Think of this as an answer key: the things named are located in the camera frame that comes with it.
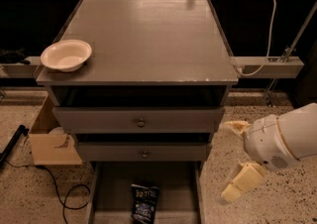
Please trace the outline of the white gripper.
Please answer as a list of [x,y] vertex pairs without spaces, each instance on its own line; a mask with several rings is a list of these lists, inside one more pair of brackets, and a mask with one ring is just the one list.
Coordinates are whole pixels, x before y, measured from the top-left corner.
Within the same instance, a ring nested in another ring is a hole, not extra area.
[[236,201],[262,183],[265,168],[280,171],[299,164],[282,137],[276,115],[258,119],[252,125],[247,121],[227,121],[222,124],[222,128],[244,137],[245,152],[264,166],[255,163],[240,164],[239,172],[221,192],[221,197],[226,202]]

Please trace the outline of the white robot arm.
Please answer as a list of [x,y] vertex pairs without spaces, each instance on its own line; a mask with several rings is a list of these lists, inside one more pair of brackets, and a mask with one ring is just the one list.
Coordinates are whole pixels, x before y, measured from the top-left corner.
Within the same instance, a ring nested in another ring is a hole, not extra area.
[[317,155],[317,104],[310,103],[282,115],[270,114],[250,124],[246,121],[222,123],[243,140],[244,151],[253,160],[238,164],[221,192],[225,202],[234,202],[264,181],[265,173],[294,168],[303,159]]

